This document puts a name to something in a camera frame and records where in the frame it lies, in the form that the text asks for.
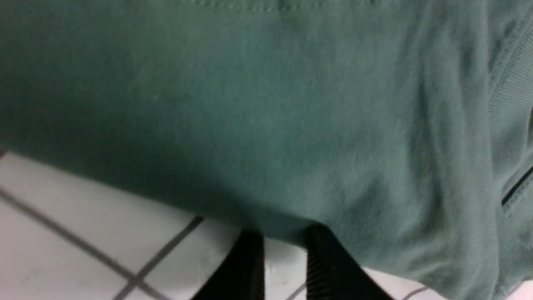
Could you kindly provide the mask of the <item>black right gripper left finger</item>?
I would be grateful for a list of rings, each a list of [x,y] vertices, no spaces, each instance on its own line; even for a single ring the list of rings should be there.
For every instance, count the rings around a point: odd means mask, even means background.
[[[242,232],[194,300],[264,300],[264,239]]]

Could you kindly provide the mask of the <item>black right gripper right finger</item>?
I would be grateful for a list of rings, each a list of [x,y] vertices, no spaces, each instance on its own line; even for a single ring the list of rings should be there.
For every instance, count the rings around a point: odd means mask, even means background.
[[[308,300],[390,300],[348,254],[329,228],[306,230],[306,298]]]

